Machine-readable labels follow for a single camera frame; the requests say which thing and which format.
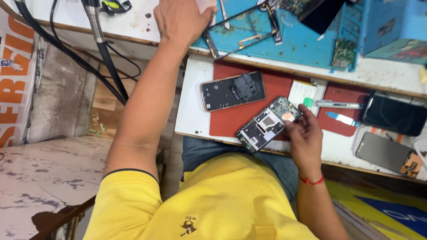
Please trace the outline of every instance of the gray phone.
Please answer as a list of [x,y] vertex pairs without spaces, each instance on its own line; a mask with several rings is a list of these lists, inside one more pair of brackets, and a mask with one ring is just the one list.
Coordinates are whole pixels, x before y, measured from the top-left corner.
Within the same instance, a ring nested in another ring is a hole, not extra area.
[[356,157],[400,174],[400,169],[411,151],[410,147],[365,132],[357,149]]

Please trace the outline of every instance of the person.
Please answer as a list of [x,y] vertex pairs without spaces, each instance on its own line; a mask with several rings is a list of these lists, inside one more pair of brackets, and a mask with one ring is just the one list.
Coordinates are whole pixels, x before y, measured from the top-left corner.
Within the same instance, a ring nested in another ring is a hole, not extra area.
[[348,239],[322,181],[322,131],[303,105],[304,115],[285,124],[293,160],[184,137],[180,189],[162,202],[155,157],[178,69],[217,11],[200,14],[195,0],[154,9],[161,41],[126,104],[85,240]]

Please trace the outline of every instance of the blue jeans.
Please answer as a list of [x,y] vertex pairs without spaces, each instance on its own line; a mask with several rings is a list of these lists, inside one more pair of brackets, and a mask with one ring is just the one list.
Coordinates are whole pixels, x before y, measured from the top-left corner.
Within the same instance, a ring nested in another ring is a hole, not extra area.
[[[241,146],[187,136],[184,136],[183,150],[184,172],[192,172],[207,160],[227,152],[249,154]],[[298,189],[298,169],[293,160],[289,157],[266,152],[259,152],[255,154],[255,157],[266,163],[276,173],[286,196],[291,202],[295,198]]]

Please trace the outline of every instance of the black screen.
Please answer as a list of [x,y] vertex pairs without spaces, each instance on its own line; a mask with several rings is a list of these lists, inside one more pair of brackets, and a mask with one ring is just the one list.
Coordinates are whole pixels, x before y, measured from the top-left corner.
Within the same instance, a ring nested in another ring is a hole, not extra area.
[[388,99],[369,98],[362,123],[409,136],[419,136],[427,120],[427,108]]

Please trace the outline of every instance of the t-shirt logo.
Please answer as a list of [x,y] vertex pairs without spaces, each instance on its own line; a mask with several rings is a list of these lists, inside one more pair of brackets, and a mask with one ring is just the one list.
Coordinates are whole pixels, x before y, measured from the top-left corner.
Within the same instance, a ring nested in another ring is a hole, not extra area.
[[197,230],[197,228],[194,228],[194,226],[193,226],[194,222],[192,222],[192,220],[195,221],[196,218],[195,217],[191,217],[191,216],[185,217],[184,224],[180,225],[183,229],[185,229],[185,233],[183,233],[181,235],[181,237],[184,236],[185,234],[190,234],[190,233],[194,232],[195,230]]

